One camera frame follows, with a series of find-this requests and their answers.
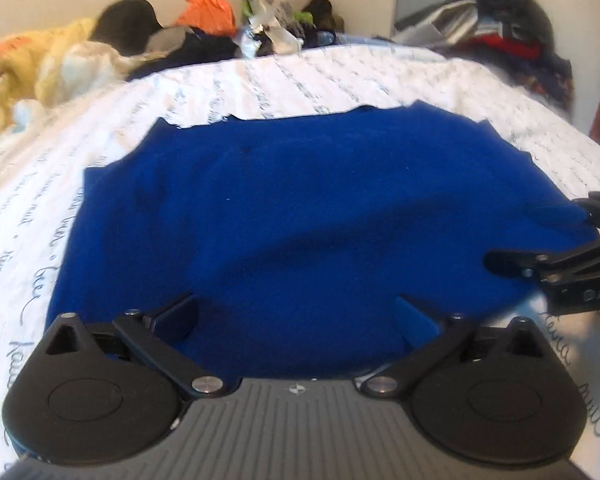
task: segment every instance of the white bed sheet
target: white bed sheet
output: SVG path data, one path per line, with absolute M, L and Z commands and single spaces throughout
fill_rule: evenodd
M 158 117 L 180 126 L 326 114 L 423 100 L 487 119 L 570 197 L 600 190 L 600 147 L 484 67 L 425 50 L 340 46 L 231 60 L 119 84 L 68 103 L 0 141 L 0 407 L 43 333 L 64 248 L 82 201 L 82 172 L 134 149 Z M 536 297 L 518 308 L 543 327 L 587 401 L 573 459 L 600 480 L 600 314 L 549 318 Z M 15 459 L 0 420 L 0 474 Z

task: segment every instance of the patterned pillow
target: patterned pillow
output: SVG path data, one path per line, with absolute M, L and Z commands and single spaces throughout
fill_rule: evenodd
M 294 12 L 288 0 L 247 0 L 254 14 L 273 9 L 280 25 L 291 31 L 296 37 L 302 37 L 302 27 L 294 18 Z

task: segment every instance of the folded blue garment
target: folded blue garment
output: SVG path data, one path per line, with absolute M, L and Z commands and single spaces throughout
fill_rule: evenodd
M 84 185 L 47 323 L 193 292 L 199 323 L 177 348 L 227 379 L 395 360 L 411 349 L 398 294 L 483 317 L 532 291 L 488 273 L 487 251 L 597 237 L 488 123 L 423 103 L 188 130 L 158 120 Z

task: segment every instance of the gray ribbed plate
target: gray ribbed plate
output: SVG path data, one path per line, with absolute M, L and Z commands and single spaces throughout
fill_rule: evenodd
M 244 380 L 195 401 L 158 445 L 110 465 L 32 458 L 4 480 L 587 480 L 563 460 L 533 470 L 484 469 L 446 455 L 402 408 L 350 381 Z

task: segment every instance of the silver bolt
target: silver bolt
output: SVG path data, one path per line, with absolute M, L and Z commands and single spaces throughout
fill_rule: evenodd
M 398 388 L 398 381 L 384 375 L 371 377 L 365 384 L 367 388 L 376 394 L 388 394 Z
M 191 383 L 191 387 L 201 394 L 214 394 L 222 389 L 224 383 L 218 377 L 198 377 Z

